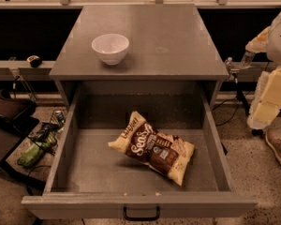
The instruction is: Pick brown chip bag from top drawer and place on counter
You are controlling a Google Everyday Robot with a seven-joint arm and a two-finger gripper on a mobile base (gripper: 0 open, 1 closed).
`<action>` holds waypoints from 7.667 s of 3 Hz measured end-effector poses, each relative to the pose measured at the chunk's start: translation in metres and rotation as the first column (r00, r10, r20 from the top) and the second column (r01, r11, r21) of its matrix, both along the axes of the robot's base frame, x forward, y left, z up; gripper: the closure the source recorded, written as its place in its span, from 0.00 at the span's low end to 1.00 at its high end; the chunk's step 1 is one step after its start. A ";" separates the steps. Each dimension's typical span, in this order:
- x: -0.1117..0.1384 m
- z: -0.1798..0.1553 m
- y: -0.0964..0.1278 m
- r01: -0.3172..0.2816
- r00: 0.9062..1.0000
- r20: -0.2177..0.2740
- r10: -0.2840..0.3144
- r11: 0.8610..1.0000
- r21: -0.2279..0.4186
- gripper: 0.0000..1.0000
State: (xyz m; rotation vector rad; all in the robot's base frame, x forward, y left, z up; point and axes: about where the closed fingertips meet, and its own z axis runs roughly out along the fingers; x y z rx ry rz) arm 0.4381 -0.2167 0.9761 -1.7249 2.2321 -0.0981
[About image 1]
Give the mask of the yellow foam-padded gripper finger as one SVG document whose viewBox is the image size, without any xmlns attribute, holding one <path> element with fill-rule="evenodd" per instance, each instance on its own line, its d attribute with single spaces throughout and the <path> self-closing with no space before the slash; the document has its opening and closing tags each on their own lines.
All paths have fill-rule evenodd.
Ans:
<svg viewBox="0 0 281 225">
<path fill-rule="evenodd" d="M 247 124 L 253 129 L 269 126 L 281 111 L 281 66 L 263 71 L 258 79 Z"/>
</svg>

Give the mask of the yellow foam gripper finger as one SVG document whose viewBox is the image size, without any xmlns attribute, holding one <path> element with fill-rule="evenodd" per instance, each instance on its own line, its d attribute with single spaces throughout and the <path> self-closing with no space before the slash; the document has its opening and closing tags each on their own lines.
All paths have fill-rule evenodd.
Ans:
<svg viewBox="0 0 281 225">
<path fill-rule="evenodd" d="M 263 29 L 256 37 L 250 40 L 245 49 L 252 53 L 265 53 L 268 46 L 268 35 L 270 27 Z"/>
</svg>

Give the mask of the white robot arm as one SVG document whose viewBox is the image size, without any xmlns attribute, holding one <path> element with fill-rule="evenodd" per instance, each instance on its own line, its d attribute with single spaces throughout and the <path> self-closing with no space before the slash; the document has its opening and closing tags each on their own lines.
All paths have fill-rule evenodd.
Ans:
<svg viewBox="0 0 281 225">
<path fill-rule="evenodd" d="M 281 12 L 272 24 L 249 41 L 245 49 L 252 53 L 266 53 L 277 68 L 262 72 L 252 101 L 247 124 L 253 129 L 269 126 L 281 110 Z"/>
</svg>

